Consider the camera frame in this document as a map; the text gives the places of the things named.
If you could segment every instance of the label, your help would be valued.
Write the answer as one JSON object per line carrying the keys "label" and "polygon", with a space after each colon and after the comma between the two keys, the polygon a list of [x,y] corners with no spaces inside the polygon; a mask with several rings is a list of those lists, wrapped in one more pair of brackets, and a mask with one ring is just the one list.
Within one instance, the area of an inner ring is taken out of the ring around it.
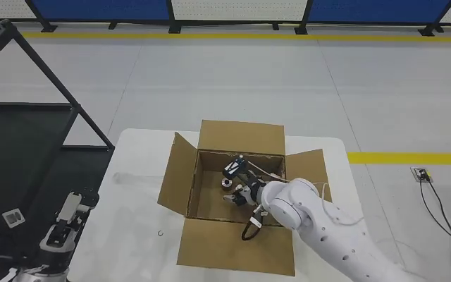
{"label": "label", "polygon": [[6,224],[8,224],[9,228],[14,228],[17,225],[25,222],[25,218],[23,217],[19,209],[12,209],[10,211],[4,212],[1,215],[6,221]]}
{"label": "label", "polygon": [[251,217],[250,221],[251,221],[252,224],[254,224],[256,227],[261,228],[261,223],[260,223],[260,221],[256,220],[254,217]]}

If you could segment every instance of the white wall panel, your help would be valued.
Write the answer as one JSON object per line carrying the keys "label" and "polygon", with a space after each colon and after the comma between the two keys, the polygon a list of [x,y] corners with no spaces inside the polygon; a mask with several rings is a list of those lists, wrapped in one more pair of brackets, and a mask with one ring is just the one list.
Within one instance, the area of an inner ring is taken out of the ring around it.
{"label": "white wall panel", "polygon": [[173,0],[176,20],[302,20],[307,0]]}
{"label": "white wall panel", "polygon": [[440,21],[441,23],[451,23],[451,9],[445,14],[445,16]]}
{"label": "white wall panel", "polygon": [[24,0],[0,0],[0,18],[36,18]]}

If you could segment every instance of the white table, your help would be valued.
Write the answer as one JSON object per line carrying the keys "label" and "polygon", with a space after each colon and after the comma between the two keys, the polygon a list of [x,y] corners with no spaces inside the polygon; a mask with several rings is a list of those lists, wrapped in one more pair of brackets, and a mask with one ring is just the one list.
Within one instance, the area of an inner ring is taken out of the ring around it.
{"label": "white table", "polygon": [[[179,133],[197,145],[199,133]],[[296,234],[296,277],[176,265],[184,218],[156,203],[173,138],[167,130],[122,132],[70,265],[70,281],[349,281]],[[287,154],[323,149],[334,203],[354,218],[363,216],[341,140],[286,136],[285,143]]]}

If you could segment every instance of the blue wall panel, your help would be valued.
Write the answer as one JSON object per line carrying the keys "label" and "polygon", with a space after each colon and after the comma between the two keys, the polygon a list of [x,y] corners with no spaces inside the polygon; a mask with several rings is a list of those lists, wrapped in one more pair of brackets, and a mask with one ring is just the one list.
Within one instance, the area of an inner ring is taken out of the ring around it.
{"label": "blue wall panel", "polygon": [[168,20],[166,0],[34,0],[45,18]]}
{"label": "blue wall panel", "polygon": [[314,0],[310,21],[430,23],[449,0]]}

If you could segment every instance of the cardboard box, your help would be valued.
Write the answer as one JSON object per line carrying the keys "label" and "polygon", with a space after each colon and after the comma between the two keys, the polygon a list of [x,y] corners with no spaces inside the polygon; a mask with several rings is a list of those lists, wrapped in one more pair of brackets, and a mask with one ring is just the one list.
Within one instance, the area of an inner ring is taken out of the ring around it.
{"label": "cardboard box", "polygon": [[186,218],[177,264],[294,276],[292,231],[267,216],[260,233],[243,241],[253,207],[222,199],[222,170],[240,154],[288,180],[328,183],[322,150],[286,156],[281,125],[202,121],[197,148],[176,133],[158,203]]}

